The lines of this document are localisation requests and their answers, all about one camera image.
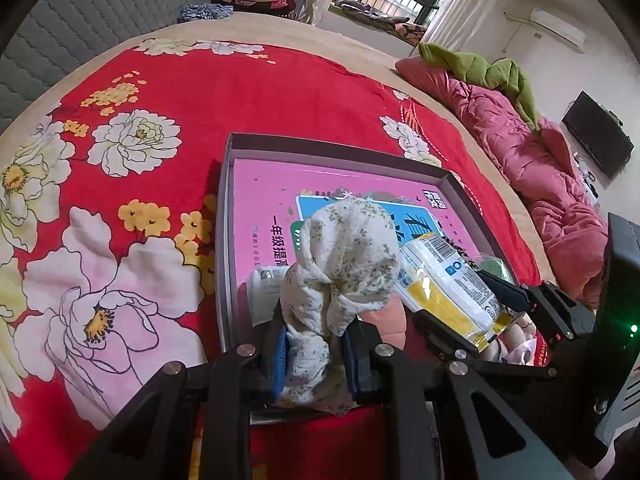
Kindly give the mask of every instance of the plastic package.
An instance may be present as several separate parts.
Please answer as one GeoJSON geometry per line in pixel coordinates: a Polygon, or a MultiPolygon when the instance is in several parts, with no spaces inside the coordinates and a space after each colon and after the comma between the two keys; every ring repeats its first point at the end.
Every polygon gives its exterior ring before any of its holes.
{"type": "Polygon", "coordinates": [[[246,280],[246,296],[254,326],[273,317],[287,270],[288,266],[255,267],[249,274],[246,280]]]}
{"type": "Polygon", "coordinates": [[[511,275],[510,270],[497,256],[492,256],[491,254],[480,253],[479,258],[474,258],[474,261],[479,269],[486,270],[486,272],[490,272],[492,275],[497,276],[501,280],[505,282],[511,283],[511,285],[515,285],[515,280],[511,275]]]}
{"type": "Polygon", "coordinates": [[[425,234],[400,247],[394,292],[409,310],[428,310],[482,351],[512,322],[476,272],[447,241],[425,234]]]}

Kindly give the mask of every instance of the pink flower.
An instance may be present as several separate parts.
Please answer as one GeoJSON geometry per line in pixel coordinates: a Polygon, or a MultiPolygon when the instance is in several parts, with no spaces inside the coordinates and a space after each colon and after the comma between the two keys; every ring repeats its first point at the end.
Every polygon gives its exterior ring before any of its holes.
{"type": "Polygon", "coordinates": [[[78,414],[101,429],[167,361],[205,361],[198,335],[174,319],[203,298],[200,272],[170,238],[148,237],[118,262],[99,214],[71,208],[63,247],[27,264],[28,316],[14,341],[43,381],[58,370],[78,414]]]}

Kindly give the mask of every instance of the tv screen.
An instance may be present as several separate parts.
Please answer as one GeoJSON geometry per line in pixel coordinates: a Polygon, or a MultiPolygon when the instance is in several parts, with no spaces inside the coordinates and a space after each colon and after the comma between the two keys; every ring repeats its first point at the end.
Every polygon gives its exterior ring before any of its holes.
{"type": "Polygon", "coordinates": [[[562,122],[609,178],[628,162],[634,148],[631,140],[618,121],[584,92],[562,122]]]}

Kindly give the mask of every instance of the pink blanket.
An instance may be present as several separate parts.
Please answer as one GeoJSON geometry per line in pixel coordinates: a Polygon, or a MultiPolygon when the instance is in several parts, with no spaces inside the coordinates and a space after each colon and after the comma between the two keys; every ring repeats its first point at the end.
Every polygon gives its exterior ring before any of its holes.
{"type": "Polygon", "coordinates": [[[420,57],[401,59],[396,69],[455,113],[527,207],[559,285],[597,306],[607,227],[588,203],[558,125],[541,118],[534,134],[500,92],[459,81],[420,57]]]}

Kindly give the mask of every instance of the gray quilted headboard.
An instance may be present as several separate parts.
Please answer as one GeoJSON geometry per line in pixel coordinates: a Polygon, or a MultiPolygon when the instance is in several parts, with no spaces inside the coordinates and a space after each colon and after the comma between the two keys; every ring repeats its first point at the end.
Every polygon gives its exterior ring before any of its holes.
{"type": "Polygon", "coordinates": [[[39,0],[0,57],[0,133],[33,101],[112,46],[210,0],[39,0]]]}

